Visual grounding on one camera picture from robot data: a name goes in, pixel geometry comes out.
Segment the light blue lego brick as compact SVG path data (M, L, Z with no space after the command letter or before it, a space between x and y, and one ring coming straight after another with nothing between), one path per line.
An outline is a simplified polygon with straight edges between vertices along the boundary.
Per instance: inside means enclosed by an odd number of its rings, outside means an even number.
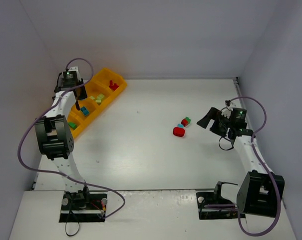
M82 110L81 112L83 113L83 115L85 117L89 115L89 111L88 110Z

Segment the red and green brick stack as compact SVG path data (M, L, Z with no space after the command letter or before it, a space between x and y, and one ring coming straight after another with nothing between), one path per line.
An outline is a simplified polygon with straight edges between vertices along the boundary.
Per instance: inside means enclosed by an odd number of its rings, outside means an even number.
M189 117L185 117L184 119L181 120L181 124L186 127L190 124L191 119Z

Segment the dark green lego brick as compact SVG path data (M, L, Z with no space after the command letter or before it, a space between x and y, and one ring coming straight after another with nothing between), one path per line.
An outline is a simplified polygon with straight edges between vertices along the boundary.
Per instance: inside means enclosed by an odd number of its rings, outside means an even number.
M68 125L71 129L76 129L77 128L77 124L73 123L73 122L68 122Z

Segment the red arch lego piece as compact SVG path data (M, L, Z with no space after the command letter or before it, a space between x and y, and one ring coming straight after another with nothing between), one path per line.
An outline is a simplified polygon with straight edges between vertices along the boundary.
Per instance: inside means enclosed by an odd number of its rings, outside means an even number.
M109 81L109 88L112 90L112 91L115 91L119 88L119 85L115 82L113 82L112 80Z

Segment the large red rounded lego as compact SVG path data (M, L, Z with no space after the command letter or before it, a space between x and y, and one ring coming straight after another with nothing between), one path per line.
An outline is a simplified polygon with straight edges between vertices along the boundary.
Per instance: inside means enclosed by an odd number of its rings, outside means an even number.
M185 135L185 129L176 126L176 127L173 128L172 133L173 133L174 136L182 138Z

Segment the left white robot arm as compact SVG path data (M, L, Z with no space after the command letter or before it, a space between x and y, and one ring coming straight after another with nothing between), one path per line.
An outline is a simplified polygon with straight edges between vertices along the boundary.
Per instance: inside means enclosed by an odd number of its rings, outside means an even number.
M64 197L74 202L86 202L88 198L88 188L83 184L85 180L80 175L72 155L74 138L67 122L79 94L69 91L63 95L63 92L82 83L78 67L64 71L61 86L55 93L53 109L35 124L39 150L54 163L60 174L65 174L62 178L65 184Z

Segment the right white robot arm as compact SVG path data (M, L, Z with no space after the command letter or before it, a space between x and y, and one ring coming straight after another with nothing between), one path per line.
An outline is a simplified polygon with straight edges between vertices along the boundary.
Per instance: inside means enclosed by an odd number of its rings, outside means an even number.
M258 146L253 131L247 128L247 110L231 107L221 110L212 107L207 114L197 121L197 125L230 141L233 149L238 153L245 169L246 176L239 187L236 205L240 213L274 218L277 214L278 201L274 185L268 174L270 172L277 184L280 198L283 196L285 180L276 175L264 160L259 161L255 153Z

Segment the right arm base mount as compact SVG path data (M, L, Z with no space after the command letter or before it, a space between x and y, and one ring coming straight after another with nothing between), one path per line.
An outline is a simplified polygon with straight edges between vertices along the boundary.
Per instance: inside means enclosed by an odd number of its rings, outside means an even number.
M235 197L239 185L218 181L214 189L196 192L199 220L231 220L238 218Z

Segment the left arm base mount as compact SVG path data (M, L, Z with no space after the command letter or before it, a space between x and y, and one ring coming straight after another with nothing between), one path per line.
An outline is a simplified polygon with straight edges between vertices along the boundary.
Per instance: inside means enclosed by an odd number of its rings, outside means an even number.
M60 208L60 223L103 223L105 222L107 194L93 192L85 198L73 197L69 192L63 195Z

